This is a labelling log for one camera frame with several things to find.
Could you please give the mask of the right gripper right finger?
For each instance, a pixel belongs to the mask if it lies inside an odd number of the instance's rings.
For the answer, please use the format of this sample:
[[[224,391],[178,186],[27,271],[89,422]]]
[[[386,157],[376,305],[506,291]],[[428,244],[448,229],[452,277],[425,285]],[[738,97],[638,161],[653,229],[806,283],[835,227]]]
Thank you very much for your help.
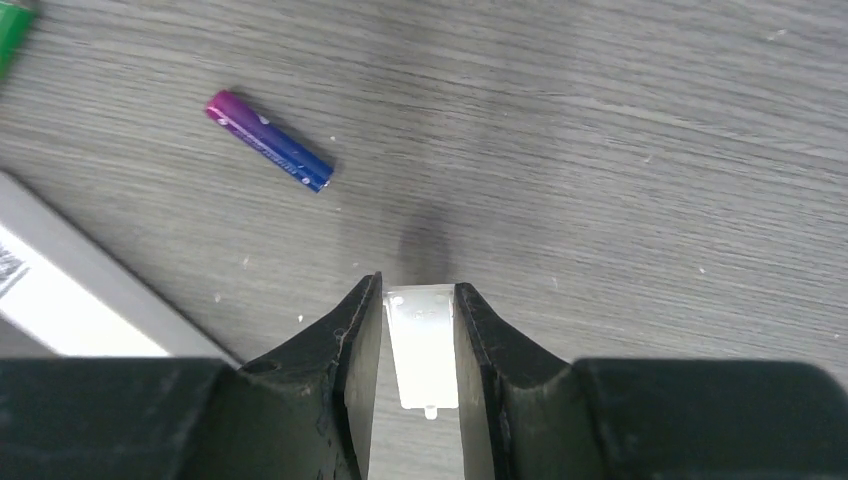
[[[843,479],[847,394],[800,362],[566,362],[455,287],[469,479]]]

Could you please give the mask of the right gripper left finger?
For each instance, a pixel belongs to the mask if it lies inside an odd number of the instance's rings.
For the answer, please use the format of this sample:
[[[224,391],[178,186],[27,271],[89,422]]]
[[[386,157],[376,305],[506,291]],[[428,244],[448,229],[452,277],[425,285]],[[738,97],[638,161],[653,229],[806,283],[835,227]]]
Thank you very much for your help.
[[[209,358],[5,359],[5,479],[364,479],[382,279],[234,368]]]

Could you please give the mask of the white battery cover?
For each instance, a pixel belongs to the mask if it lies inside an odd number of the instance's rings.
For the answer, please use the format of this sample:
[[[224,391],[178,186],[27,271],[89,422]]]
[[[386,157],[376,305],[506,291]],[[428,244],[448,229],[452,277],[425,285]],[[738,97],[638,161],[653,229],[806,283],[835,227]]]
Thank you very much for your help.
[[[435,420],[458,407],[454,286],[399,286],[383,294],[399,400]]]

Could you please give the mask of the white remote control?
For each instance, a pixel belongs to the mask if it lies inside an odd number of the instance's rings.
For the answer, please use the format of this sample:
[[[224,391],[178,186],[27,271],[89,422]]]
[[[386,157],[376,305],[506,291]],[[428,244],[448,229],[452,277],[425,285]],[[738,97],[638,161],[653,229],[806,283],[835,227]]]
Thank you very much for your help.
[[[60,356],[241,365],[7,173],[1,175],[1,315]]]

